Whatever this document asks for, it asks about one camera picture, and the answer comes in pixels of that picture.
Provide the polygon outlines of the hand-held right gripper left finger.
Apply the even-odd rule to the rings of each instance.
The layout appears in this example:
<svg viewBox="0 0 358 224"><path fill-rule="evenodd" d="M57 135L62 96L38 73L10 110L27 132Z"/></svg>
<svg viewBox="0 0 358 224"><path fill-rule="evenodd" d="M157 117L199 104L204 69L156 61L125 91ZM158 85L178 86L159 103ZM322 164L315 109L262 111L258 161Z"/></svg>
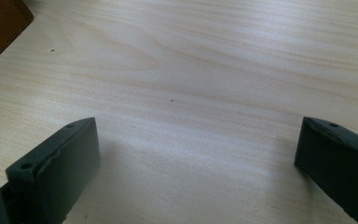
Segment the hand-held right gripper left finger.
<svg viewBox="0 0 358 224"><path fill-rule="evenodd" d="M100 164L96 120L65 125L6 169L9 220L62 224Z"/></svg>

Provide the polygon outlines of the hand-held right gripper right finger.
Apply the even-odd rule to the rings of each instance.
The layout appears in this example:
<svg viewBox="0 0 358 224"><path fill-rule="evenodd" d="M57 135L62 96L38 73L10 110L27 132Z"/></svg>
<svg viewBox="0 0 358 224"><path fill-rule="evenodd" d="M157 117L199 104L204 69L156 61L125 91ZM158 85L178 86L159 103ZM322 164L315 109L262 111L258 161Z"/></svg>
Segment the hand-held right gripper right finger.
<svg viewBox="0 0 358 224"><path fill-rule="evenodd" d="M358 134L336 123L303 118L295 166L358 222Z"/></svg>

